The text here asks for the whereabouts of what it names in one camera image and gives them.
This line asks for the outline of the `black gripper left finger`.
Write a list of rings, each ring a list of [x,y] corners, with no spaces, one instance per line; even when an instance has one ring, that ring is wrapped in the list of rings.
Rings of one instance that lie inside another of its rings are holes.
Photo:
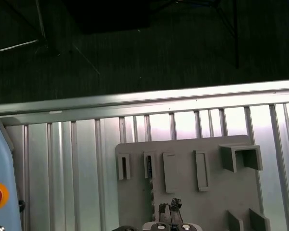
[[[136,228],[130,225],[120,226],[113,231],[170,231],[171,213],[167,203],[161,203],[158,209],[158,221],[147,222]]]

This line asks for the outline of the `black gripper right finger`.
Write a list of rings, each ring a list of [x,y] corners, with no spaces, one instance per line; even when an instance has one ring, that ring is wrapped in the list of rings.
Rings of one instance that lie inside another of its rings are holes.
[[[200,227],[196,224],[183,222],[180,208],[181,200],[173,198],[171,201],[171,230],[172,231],[199,231]]]

